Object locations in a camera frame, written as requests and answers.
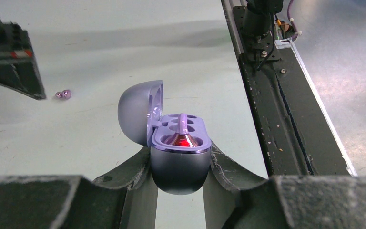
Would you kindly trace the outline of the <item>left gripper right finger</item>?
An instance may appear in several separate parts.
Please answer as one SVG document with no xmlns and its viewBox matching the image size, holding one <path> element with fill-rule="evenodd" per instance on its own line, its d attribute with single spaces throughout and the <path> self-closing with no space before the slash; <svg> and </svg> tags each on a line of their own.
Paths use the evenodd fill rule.
<svg viewBox="0 0 366 229">
<path fill-rule="evenodd" d="M 366 229 L 366 177 L 265 179 L 216 145 L 203 200 L 209 229 Z"/>
</svg>

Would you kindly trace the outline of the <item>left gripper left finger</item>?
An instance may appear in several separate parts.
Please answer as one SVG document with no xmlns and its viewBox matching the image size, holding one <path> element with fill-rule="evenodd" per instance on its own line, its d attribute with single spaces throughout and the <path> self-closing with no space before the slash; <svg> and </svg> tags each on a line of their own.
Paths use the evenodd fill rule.
<svg viewBox="0 0 366 229">
<path fill-rule="evenodd" d="M 153 229 L 157 197 L 147 147 L 93 181 L 0 176 L 0 229 Z"/>
</svg>

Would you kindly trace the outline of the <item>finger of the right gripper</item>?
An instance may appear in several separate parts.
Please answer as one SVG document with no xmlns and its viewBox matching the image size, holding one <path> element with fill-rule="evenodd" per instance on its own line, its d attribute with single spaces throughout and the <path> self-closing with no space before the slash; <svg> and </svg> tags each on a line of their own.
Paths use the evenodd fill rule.
<svg viewBox="0 0 366 229">
<path fill-rule="evenodd" d="M 47 97 L 28 32 L 1 18 L 0 85 L 35 100 Z"/>
</svg>

